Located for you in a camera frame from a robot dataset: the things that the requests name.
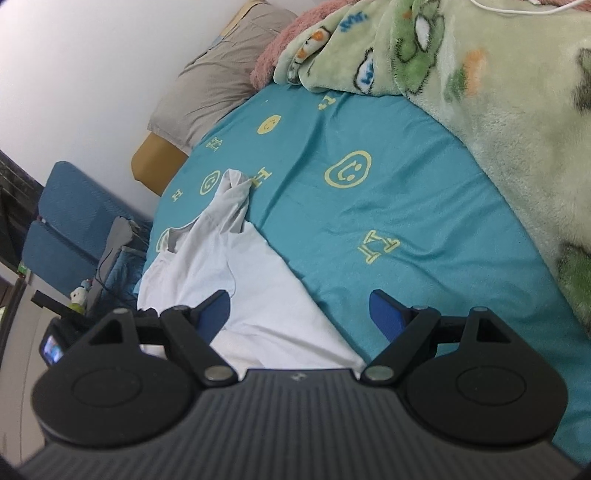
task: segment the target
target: stuffed toy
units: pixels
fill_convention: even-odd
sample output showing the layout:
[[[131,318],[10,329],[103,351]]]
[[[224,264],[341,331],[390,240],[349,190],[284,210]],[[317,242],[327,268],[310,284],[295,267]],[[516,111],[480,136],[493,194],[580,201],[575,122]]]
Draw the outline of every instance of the stuffed toy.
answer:
[[[84,280],[80,287],[70,293],[71,303],[68,305],[68,308],[84,315],[86,313],[86,300],[88,298],[89,290],[90,281]]]

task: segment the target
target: beige pillowcase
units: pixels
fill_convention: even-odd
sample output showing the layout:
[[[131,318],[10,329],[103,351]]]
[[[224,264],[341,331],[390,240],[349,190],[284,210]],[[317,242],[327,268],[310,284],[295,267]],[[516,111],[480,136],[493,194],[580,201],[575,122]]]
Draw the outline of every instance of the beige pillowcase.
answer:
[[[252,7],[228,35],[184,68],[148,130],[190,155],[220,119],[256,93],[249,76],[257,58],[295,17],[269,4]]]

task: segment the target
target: white cloth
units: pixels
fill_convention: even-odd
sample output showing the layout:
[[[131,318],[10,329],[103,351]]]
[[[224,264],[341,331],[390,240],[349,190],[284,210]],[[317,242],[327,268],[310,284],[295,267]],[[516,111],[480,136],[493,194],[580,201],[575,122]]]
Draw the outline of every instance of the white cloth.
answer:
[[[215,291],[230,295],[230,318],[211,347],[240,377],[248,368],[352,368],[363,360],[345,342],[285,262],[245,221],[251,181],[222,176],[203,213],[167,229],[146,270],[138,308],[196,307]]]

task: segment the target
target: ribbed black surface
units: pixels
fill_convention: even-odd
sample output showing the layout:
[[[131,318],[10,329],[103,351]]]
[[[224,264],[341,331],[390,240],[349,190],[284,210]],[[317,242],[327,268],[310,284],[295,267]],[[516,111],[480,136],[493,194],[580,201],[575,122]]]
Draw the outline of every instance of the ribbed black surface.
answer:
[[[559,480],[577,467],[549,444],[515,452],[451,445],[418,427],[391,390],[347,371],[250,372],[203,394],[172,431],[93,452],[51,445],[31,480]]]

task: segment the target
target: chair backrest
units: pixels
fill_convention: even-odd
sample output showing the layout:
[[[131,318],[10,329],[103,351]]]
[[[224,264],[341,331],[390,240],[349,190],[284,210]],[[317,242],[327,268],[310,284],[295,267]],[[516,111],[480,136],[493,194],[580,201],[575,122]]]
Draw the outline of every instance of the chair backrest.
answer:
[[[54,165],[22,250],[24,264],[66,296],[92,278],[116,217],[145,220],[74,165]]]

